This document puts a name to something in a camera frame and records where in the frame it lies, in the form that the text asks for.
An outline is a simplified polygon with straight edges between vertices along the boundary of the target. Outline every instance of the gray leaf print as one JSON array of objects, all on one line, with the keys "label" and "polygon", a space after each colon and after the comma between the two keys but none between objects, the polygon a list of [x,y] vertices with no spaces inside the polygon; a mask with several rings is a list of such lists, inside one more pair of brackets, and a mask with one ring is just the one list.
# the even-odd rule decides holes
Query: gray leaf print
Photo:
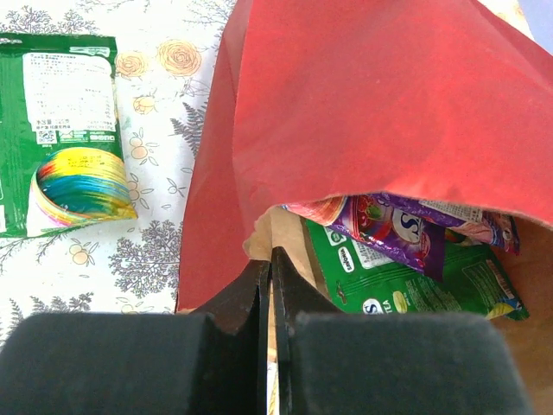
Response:
[{"label": "gray leaf print", "polygon": [[176,227],[170,220],[150,222],[142,230],[142,244],[121,238],[115,254],[109,257],[111,273],[118,275],[116,287],[137,298],[176,288],[181,256],[182,222]]},{"label": "gray leaf print", "polygon": [[37,297],[31,297],[33,301],[33,312],[31,315],[41,313],[83,313],[90,311],[93,295],[93,292],[79,294],[78,297],[71,297],[68,302],[56,296],[52,298],[50,305],[46,305]]},{"label": "gray leaf print", "polygon": [[4,263],[21,251],[24,246],[31,242],[31,239],[0,239],[0,275],[3,273]]},{"label": "gray leaf print", "polygon": [[[135,0],[78,0],[77,6],[86,12],[93,9],[104,8],[105,11],[112,11],[119,9],[123,4],[134,2]],[[150,7],[150,0],[142,0],[143,11],[146,11]]]},{"label": "gray leaf print", "polygon": [[186,121],[183,122],[179,119],[171,118],[171,124],[173,125],[175,135],[184,138],[192,154],[194,154],[194,158],[196,158],[200,150],[201,132],[204,129],[207,103],[204,103],[200,108],[193,108],[186,102],[182,104],[187,112]]},{"label": "gray leaf print", "polygon": [[98,28],[95,23],[85,20],[74,10],[69,10],[59,22],[54,22],[45,10],[36,10],[25,5],[21,10],[11,10],[5,17],[5,23],[0,23],[0,31],[15,33],[66,33],[95,34]]},{"label": "gray leaf print", "polygon": [[182,89],[175,94],[176,97],[189,96],[196,97],[208,97],[211,91],[211,87],[199,80],[189,79],[187,80]]},{"label": "gray leaf print", "polygon": [[140,204],[142,205],[142,207],[143,207],[144,209],[149,209],[149,204],[148,204],[148,202],[147,202],[145,199],[140,198]]},{"label": "gray leaf print", "polygon": [[17,326],[23,321],[23,318],[24,318],[19,305],[17,305],[17,303],[11,298],[10,298],[10,303],[11,303],[11,320],[10,320],[10,327],[8,329],[8,337],[11,336],[11,334],[14,332]]},{"label": "gray leaf print", "polygon": [[[92,301],[92,296],[94,293],[87,292],[85,294],[80,294],[78,297],[71,297],[69,302],[63,301],[59,297],[53,297],[50,305],[46,305],[38,297],[30,296],[30,299],[33,301],[33,311],[30,313],[31,316],[41,313],[82,313],[85,311],[90,311],[90,303]],[[23,312],[16,300],[10,298],[11,304],[11,319],[10,326],[8,328],[8,334],[6,337],[10,337],[14,330],[22,323],[24,320]]]},{"label": "gray leaf print", "polygon": [[60,235],[48,236],[47,238],[45,238],[44,241],[38,245],[38,251],[36,252],[36,262],[40,264],[42,258],[46,256],[46,252],[50,248],[50,246],[54,245],[58,240],[65,239],[66,237],[67,234],[62,233]]},{"label": "gray leaf print", "polygon": [[188,7],[193,18],[184,20],[184,23],[218,26],[217,35],[215,35],[218,41],[212,45],[212,49],[218,51],[223,30],[235,3],[236,0],[192,0]]}]

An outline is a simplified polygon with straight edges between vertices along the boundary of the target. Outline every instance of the tablecloth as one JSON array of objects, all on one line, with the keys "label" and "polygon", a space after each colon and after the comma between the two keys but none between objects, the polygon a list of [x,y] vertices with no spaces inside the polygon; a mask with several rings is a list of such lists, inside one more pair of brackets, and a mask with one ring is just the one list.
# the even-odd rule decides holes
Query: tablecloth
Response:
[{"label": "tablecloth", "polygon": [[0,32],[114,35],[136,221],[0,239],[0,345],[47,311],[173,313],[184,207],[233,0],[15,0]]}]

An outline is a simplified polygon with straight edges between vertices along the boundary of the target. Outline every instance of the logo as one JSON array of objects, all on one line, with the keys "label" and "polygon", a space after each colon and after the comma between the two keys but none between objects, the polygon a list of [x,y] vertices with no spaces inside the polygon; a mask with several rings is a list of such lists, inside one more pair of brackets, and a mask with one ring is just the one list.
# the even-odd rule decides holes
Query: logo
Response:
[{"label": "logo", "polygon": [[347,238],[340,234],[340,233],[337,233],[331,229],[328,229],[327,227],[325,227],[325,233],[327,234],[327,238],[328,238],[328,242],[330,242],[330,246],[337,246],[343,242],[346,242]]},{"label": "logo", "polygon": [[90,56],[96,56],[97,54],[99,54],[100,56],[104,56],[105,58],[110,57],[110,49],[109,48],[71,46],[69,48],[69,52],[72,52],[74,54],[89,54]]},{"label": "logo", "polygon": [[340,257],[340,262],[342,263],[344,271],[347,273],[353,272],[355,265],[353,265],[352,255],[345,246],[338,250],[338,256]]},{"label": "logo", "polygon": [[8,39],[7,37],[0,37],[0,45],[21,45],[22,41],[19,39]]},{"label": "logo", "polygon": [[421,241],[423,220],[401,210],[394,210],[392,215],[394,231],[401,239],[410,244],[418,244]]},{"label": "logo", "polygon": [[365,314],[384,314],[379,300],[375,300],[374,298],[369,298],[363,303],[363,312]]}]

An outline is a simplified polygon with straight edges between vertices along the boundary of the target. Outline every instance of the rainbow striped package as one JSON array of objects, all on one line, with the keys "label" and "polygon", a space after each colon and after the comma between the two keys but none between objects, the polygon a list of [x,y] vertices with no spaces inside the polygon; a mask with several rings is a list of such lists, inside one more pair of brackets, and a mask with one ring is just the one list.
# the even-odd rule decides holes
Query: rainbow striped package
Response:
[{"label": "rainbow striped package", "polygon": [[0,237],[135,219],[115,39],[0,33]]}]

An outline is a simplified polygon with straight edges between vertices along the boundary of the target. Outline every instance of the paper bag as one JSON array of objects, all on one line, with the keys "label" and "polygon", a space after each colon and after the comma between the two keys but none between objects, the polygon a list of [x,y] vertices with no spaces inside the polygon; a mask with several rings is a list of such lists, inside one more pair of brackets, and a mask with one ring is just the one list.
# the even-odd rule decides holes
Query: paper bag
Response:
[{"label": "paper bag", "polygon": [[[553,58],[476,0],[238,0],[188,197],[179,310],[277,245],[314,281],[299,221],[269,211],[283,203],[386,191],[550,225],[552,108]],[[522,254],[502,259],[532,316],[498,325],[553,413],[553,237],[520,227]]]}]

